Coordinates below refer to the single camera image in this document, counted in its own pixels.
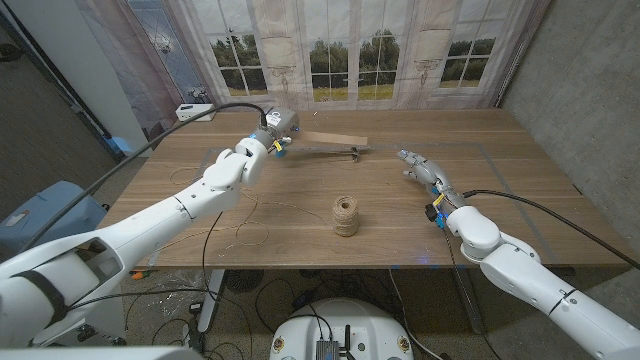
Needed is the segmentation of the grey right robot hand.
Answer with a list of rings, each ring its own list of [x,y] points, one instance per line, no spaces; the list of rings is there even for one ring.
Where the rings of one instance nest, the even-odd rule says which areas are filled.
[[[408,166],[408,170],[403,172],[405,177],[424,185],[428,191],[436,189],[436,194],[443,195],[443,201],[455,209],[466,206],[465,199],[454,189],[436,162],[405,149],[400,150],[397,157]]]

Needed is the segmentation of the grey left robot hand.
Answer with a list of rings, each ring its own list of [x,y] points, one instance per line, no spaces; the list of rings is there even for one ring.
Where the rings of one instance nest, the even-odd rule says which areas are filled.
[[[269,149],[276,140],[295,138],[299,133],[298,114],[284,107],[275,107],[266,113],[266,125],[260,125],[249,135]]]

